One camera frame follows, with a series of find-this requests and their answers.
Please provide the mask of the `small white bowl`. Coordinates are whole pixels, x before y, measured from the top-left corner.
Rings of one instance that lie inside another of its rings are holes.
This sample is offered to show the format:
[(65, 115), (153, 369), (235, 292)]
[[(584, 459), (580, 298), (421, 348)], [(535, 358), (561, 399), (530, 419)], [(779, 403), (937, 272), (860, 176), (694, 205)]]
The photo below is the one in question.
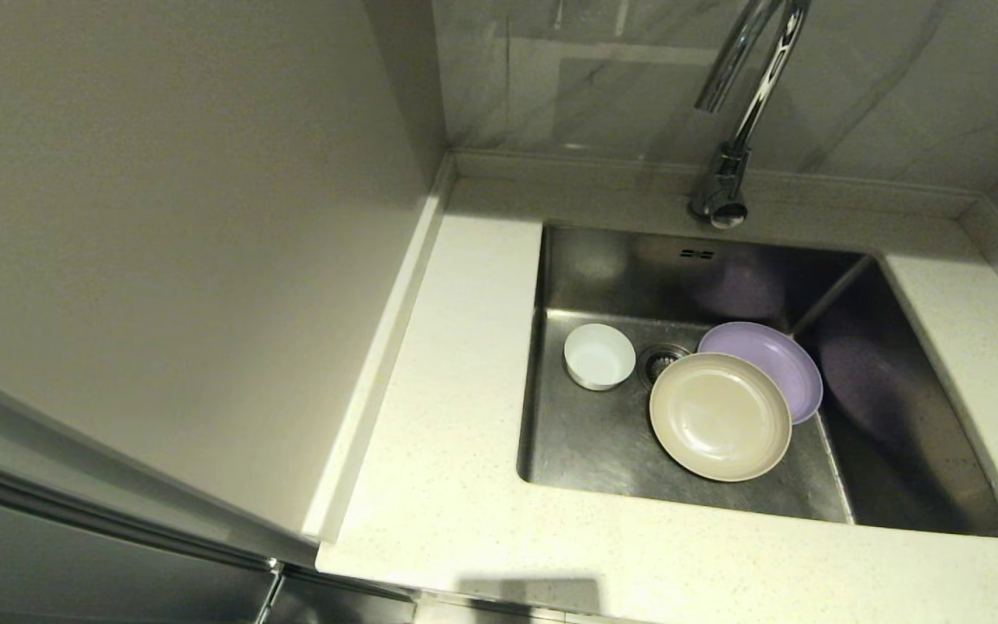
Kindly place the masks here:
[(588, 323), (567, 335), (563, 344), (565, 370), (579, 387), (603, 392), (632, 375), (637, 352), (632, 342), (611, 325)]

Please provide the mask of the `beige plastic plate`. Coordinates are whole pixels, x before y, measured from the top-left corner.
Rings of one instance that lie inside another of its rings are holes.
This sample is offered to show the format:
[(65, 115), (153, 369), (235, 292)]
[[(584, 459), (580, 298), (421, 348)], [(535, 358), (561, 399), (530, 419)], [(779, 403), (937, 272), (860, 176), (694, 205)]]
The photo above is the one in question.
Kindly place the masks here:
[(741, 483), (763, 477), (787, 455), (792, 414), (759, 367), (724, 353), (693, 353), (655, 380), (651, 430), (663, 451), (698, 477)]

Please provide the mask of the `chrome kitchen faucet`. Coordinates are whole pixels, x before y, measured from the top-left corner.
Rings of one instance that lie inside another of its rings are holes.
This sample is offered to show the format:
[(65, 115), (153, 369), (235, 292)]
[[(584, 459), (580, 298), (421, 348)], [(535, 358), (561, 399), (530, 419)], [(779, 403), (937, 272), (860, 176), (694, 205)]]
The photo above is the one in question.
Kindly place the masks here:
[(765, 28), (774, 17), (779, 20), (764, 67), (736, 122), (736, 130), (718, 145), (690, 194), (690, 214), (713, 228), (736, 228), (749, 215), (743, 183), (751, 159), (751, 140), (791, 62), (813, 4), (814, 0), (746, 0), (706, 75), (694, 107), (715, 114), (728, 99)]

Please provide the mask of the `purple plastic plate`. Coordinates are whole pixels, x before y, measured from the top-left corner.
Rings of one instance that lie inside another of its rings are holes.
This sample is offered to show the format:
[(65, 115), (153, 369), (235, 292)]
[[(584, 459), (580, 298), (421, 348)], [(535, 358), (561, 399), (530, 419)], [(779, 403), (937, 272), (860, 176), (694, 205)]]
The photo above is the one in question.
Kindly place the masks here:
[(787, 401), (792, 423), (807, 422), (820, 410), (824, 383), (815, 360), (792, 337), (755, 322), (725, 322), (698, 341), (700, 353), (724, 353), (760, 368)]

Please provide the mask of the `metal sink drain strainer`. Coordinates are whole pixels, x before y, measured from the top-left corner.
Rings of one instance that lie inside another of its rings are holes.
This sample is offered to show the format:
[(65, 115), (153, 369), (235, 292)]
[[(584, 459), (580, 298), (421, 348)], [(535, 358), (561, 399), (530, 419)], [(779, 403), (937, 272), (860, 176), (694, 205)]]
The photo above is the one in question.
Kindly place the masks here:
[(643, 386), (653, 388), (657, 379), (670, 364), (676, 363), (690, 354), (692, 352), (681, 345), (666, 342), (652, 344), (638, 355), (635, 373)]

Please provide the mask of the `stainless steel sink basin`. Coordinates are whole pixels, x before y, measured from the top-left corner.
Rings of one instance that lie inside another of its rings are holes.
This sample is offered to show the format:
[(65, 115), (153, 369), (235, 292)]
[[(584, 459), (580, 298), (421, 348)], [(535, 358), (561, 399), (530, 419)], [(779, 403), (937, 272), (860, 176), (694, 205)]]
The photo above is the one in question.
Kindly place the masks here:
[[(652, 431), (650, 388), (567, 375), (575, 328), (620, 330), (638, 355), (697, 351), (710, 328), (755, 322), (820, 369), (820, 410), (787, 455), (744, 483), (677, 465)], [(518, 473), (530, 483), (742, 512), (998, 538), (993, 462), (870, 254), (550, 224), (543, 230)]]

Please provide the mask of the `white edge trim strip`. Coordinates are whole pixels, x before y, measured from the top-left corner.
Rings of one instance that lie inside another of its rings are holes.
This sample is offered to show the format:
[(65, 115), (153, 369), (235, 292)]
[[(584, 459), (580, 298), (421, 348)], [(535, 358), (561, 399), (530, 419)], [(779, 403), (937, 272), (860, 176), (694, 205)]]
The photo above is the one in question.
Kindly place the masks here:
[(340, 534), (457, 179), (456, 155), (448, 151), (441, 159), (426, 201), (421, 205), (411, 242), (405, 249), (403, 263), (350, 394), (344, 421), (338, 427), (308, 514), (302, 522), (301, 536), (305, 540), (332, 543)]

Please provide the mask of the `tall beige cabinet side panel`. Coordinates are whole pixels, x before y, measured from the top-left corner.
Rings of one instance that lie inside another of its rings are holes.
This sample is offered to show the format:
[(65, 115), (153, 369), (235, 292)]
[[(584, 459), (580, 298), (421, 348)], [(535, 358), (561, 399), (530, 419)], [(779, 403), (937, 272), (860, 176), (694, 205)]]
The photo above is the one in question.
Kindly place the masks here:
[(446, 150), (433, 0), (0, 0), (0, 394), (308, 541)]

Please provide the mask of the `metal door trim strip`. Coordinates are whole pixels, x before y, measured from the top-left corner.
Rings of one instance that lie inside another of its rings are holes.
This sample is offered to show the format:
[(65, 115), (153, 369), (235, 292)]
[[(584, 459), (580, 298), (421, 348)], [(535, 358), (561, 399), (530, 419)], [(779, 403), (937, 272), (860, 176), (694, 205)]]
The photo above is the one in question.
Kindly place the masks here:
[(231, 548), (194, 536), (186, 530), (164, 528), (159, 523), (12, 477), (5, 471), (0, 471), (0, 506), (69, 528), (88, 530), (99, 536), (118, 538), (147, 548), (170, 550), (179, 556), (202, 558), (211, 563), (257, 572), (281, 572), (286, 568), (286, 564), (277, 558)]

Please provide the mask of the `grey glossy cabinet door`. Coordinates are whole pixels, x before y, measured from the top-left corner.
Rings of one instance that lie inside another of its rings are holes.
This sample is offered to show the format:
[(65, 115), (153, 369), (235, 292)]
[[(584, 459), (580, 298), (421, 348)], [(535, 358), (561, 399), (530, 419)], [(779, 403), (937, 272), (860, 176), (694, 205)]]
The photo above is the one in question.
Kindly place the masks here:
[(0, 624), (411, 624), (415, 601), (0, 504)]

